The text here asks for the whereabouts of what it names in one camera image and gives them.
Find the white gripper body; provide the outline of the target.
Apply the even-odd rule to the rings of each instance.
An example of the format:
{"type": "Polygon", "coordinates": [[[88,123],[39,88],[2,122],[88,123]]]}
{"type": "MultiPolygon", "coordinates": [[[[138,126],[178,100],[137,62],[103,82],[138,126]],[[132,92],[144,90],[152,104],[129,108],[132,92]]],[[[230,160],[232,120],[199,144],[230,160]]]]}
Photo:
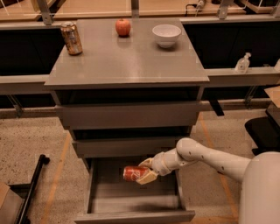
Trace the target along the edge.
{"type": "Polygon", "coordinates": [[[164,161],[165,154],[163,152],[158,153],[151,162],[152,170],[160,176],[165,176],[168,174],[168,168],[164,161]]]}

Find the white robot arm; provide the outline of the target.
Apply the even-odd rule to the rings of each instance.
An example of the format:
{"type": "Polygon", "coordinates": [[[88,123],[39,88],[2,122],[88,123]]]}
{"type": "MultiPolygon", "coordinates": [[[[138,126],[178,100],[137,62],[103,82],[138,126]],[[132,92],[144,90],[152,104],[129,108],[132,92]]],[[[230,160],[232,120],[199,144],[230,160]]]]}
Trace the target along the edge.
{"type": "Polygon", "coordinates": [[[191,138],[145,159],[148,172],[137,182],[150,183],[185,165],[201,161],[241,183],[239,224],[280,224],[280,153],[269,151],[251,159],[208,148],[191,138]]]}

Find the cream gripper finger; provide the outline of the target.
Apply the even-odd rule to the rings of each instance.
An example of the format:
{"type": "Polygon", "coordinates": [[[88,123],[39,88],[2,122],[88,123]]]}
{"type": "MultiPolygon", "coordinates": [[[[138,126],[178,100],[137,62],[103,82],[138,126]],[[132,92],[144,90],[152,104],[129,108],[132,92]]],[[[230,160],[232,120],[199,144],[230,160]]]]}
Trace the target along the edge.
{"type": "Polygon", "coordinates": [[[136,180],[140,185],[146,185],[150,182],[153,182],[157,179],[158,175],[154,171],[147,171],[144,175],[136,180]]]}
{"type": "Polygon", "coordinates": [[[143,162],[141,162],[139,164],[140,167],[148,167],[149,169],[152,168],[152,162],[153,162],[153,158],[152,157],[149,157],[149,158],[146,158],[143,162]]]}

